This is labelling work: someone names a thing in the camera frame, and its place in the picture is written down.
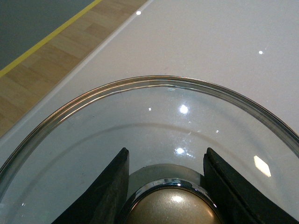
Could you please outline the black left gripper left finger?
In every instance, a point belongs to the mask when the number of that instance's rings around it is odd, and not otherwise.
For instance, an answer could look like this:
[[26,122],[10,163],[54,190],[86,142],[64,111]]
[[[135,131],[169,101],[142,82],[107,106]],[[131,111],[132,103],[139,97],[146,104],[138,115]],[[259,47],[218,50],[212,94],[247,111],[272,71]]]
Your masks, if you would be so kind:
[[126,202],[129,151],[123,148],[54,224],[113,224]]

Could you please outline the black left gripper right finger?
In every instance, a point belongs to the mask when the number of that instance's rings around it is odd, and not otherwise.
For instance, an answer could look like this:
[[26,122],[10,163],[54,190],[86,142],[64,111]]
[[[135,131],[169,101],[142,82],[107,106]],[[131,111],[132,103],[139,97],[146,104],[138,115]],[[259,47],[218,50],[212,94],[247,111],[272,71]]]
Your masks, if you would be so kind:
[[297,224],[212,148],[203,158],[204,188],[227,224]]

